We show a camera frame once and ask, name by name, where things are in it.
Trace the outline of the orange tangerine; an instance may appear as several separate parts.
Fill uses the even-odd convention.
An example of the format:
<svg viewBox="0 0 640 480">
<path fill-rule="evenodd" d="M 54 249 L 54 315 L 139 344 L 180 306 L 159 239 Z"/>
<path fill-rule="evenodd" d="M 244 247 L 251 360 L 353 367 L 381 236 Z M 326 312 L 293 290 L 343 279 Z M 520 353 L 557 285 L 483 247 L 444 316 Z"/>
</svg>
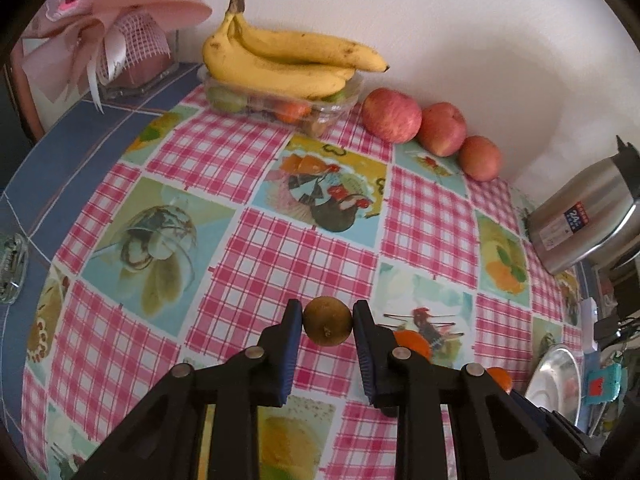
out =
<svg viewBox="0 0 640 480">
<path fill-rule="evenodd" d="M 488 368 L 489 376 L 500 386 L 505 393 L 510 393 L 513 388 L 513 379 L 509 372 L 502 367 L 493 366 Z"/>
<path fill-rule="evenodd" d="M 425 359 L 431 359 L 431 346 L 420 333 L 414 330 L 395 330 L 394 337 L 398 346 L 408 348 L 412 352 L 424 356 Z"/>
</svg>

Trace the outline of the brown longan fruit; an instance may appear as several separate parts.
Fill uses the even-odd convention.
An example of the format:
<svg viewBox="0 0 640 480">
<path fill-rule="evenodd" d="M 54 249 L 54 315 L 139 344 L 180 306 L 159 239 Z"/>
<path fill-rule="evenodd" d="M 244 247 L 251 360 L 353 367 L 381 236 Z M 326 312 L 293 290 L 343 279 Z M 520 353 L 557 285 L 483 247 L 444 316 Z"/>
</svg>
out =
<svg viewBox="0 0 640 480">
<path fill-rule="evenodd" d="M 342 344 L 352 332 L 352 311 L 338 300 L 320 296 L 303 310 L 303 326 L 308 338 L 322 347 Z"/>
</svg>

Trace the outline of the black power adapter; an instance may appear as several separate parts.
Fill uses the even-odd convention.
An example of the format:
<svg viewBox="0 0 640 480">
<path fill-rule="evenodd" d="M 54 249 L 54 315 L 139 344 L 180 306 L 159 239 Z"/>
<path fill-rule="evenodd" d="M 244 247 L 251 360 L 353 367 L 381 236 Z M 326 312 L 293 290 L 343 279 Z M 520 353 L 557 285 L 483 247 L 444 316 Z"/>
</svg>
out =
<svg viewBox="0 0 640 480">
<path fill-rule="evenodd" d="M 612 312 L 606 318 L 600 318 L 593 325 L 593 339 L 600 351 L 612 346 L 612 344 L 617 344 L 620 336 L 622 336 L 620 317 L 616 312 Z"/>
</svg>

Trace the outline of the white power strip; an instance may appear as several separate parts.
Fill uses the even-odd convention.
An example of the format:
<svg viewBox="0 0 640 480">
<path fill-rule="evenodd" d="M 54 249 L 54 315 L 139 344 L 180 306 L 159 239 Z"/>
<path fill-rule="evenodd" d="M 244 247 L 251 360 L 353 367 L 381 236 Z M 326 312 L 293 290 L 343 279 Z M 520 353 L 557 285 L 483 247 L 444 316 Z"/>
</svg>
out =
<svg viewBox="0 0 640 480">
<path fill-rule="evenodd" d="M 580 303 L 580 322 L 582 322 L 582 352 L 589 354 L 598 350 L 594 339 L 594 324 L 598 320 L 596 300 L 588 297 Z"/>
</svg>

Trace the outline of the pink checkered tablecloth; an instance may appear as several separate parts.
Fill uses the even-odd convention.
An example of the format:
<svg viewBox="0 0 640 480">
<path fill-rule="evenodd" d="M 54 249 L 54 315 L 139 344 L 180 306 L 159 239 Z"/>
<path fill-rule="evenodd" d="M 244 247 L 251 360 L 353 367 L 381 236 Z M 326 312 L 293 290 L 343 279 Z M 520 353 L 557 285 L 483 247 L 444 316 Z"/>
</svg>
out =
<svg viewBox="0 0 640 480">
<path fill-rule="evenodd" d="M 134 137 L 51 260 L 26 344 L 29 465 L 70 478 L 172 364 L 227 359 L 291 298 L 368 300 L 437 364 L 523 387 L 552 344 L 582 342 L 576 278 L 544 270 L 528 210 L 357 112 L 311 140 L 216 114 L 197 84 Z"/>
</svg>

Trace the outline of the stainless steel thermos jug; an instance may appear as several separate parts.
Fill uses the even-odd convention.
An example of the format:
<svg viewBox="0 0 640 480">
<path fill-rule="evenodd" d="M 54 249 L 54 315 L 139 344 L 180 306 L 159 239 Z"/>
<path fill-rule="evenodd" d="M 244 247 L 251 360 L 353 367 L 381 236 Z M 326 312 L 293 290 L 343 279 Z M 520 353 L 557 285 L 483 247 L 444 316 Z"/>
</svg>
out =
<svg viewBox="0 0 640 480">
<path fill-rule="evenodd" d="M 639 206 L 639 151 L 617 153 L 576 174 L 526 219 L 541 264 L 559 274 L 614 240 Z"/>
</svg>

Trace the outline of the glass mug red logo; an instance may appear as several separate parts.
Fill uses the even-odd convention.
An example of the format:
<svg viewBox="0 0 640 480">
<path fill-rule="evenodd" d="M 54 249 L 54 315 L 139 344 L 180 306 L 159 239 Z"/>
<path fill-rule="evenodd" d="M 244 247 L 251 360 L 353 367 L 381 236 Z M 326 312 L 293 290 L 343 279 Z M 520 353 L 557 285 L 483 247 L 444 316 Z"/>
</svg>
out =
<svg viewBox="0 0 640 480">
<path fill-rule="evenodd" d="M 14 304 L 28 266 L 28 244 L 21 233 L 1 234 L 0 301 Z"/>
</svg>

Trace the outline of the blue tablecloth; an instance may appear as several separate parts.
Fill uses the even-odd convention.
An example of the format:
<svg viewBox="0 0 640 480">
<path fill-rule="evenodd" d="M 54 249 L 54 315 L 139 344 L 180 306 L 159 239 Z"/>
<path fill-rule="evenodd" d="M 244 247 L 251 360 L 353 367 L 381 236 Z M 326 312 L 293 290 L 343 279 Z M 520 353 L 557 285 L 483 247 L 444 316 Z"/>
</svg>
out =
<svg viewBox="0 0 640 480">
<path fill-rule="evenodd" d="M 134 137 L 198 84 L 198 66 L 183 63 L 144 96 L 72 106 L 23 160 L 1 195 L 1 229 L 27 240 L 26 278 L 17 300 L 1 307 L 1 421 L 17 452 L 22 429 L 27 336 L 51 260 L 81 209 Z"/>
</svg>

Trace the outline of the red apple farthest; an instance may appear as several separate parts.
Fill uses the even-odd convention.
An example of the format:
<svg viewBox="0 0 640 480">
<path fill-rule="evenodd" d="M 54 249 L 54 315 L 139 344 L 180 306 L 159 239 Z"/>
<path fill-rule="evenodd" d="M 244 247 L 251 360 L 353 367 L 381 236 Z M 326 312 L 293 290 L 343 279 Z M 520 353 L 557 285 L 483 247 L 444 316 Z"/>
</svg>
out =
<svg viewBox="0 0 640 480">
<path fill-rule="evenodd" d="M 477 182 L 498 177 L 502 167 L 502 153 L 498 146 L 484 136 L 468 136 L 458 153 L 462 171 Z"/>
</svg>

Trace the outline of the red apple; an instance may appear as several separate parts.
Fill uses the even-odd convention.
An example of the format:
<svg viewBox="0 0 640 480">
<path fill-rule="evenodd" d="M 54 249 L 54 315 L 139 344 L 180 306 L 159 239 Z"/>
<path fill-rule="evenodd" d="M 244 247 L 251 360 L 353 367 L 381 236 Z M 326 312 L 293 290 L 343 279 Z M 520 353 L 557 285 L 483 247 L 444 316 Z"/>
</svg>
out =
<svg viewBox="0 0 640 480">
<path fill-rule="evenodd" d="M 468 136 L 458 153 L 462 171 L 477 182 L 498 177 L 502 167 L 502 153 L 498 146 L 484 136 Z"/>
<path fill-rule="evenodd" d="M 460 110 L 448 102 L 439 102 L 422 110 L 422 122 L 416 140 L 422 148 L 438 157 L 459 151 L 468 133 Z"/>
</svg>

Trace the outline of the red apple middle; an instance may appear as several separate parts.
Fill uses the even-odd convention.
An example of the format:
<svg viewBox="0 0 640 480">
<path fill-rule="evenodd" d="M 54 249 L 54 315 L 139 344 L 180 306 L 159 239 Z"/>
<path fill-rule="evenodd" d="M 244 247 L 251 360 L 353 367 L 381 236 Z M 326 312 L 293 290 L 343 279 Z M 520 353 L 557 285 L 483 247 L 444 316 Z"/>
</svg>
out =
<svg viewBox="0 0 640 480">
<path fill-rule="evenodd" d="M 438 157 L 459 151 L 468 133 L 460 110 L 448 102 L 439 102 L 422 110 L 422 122 L 416 140 L 422 148 Z"/>
</svg>

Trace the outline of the red apple nearest bananas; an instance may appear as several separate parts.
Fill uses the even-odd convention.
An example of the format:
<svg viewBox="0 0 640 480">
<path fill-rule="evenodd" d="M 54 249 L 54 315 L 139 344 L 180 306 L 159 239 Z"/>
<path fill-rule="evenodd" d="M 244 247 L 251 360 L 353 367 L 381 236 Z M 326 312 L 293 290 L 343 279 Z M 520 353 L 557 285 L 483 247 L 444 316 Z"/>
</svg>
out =
<svg viewBox="0 0 640 480">
<path fill-rule="evenodd" d="M 411 96 L 377 88 L 364 99 L 361 119 L 364 128 L 378 139 L 401 144 L 409 142 L 418 133 L 422 112 Z"/>
</svg>

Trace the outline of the clear plastic fruit container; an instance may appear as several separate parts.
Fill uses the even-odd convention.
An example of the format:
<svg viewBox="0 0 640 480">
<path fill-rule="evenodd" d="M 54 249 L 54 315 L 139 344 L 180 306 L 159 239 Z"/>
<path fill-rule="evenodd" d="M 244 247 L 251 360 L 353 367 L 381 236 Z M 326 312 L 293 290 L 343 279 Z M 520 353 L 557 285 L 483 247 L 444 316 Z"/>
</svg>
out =
<svg viewBox="0 0 640 480">
<path fill-rule="evenodd" d="M 196 74 L 206 100 L 215 112 L 284 125 L 313 139 L 320 139 L 350 113 L 358 102 L 363 84 L 363 76 L 356 73 L 341 91 L 320 101 L 308 101 L 224 84 L 210 76 L 204 65 Z"/>
</svg>

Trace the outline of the yellow banana bunch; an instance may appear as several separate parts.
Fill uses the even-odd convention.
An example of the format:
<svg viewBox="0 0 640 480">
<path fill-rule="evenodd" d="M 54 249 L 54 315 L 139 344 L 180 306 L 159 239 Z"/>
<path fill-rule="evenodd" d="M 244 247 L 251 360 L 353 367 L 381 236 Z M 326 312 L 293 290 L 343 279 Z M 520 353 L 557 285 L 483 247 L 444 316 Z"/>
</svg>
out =
<svg viewBox="0 0 640 480">
<path fill-rule="evenodd" d="M 259 28 L 244 11 L 245 0 L 230 0 L 202 47 L 209 75 L 224 84 L 315 101 L 342 91 L 358 70 L 388 70 L 385 58 L 365 44 L 316 32 Z"/>
</svg>

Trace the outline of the pink flower bouquet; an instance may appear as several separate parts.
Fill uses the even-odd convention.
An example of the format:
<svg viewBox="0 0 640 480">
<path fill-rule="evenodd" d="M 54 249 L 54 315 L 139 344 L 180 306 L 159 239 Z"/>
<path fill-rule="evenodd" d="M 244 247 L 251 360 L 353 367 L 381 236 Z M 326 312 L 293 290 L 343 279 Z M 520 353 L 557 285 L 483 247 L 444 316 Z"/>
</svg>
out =
<svg viewBox="0 0 640 480">
<path fill-rule="evenodd" d="M 89 91 L 101 108 L 100 66 L 110 79 L 125 67 L 126 40 L 115 24 L 134 11 L 149 15 L 162 32 L 200 24 L 212 14 L 203 0 L 47 0 L 23 32 L 42 41 L 23 61 L 29 81 L 51 102 L 62 93 Z"/>
</svg>

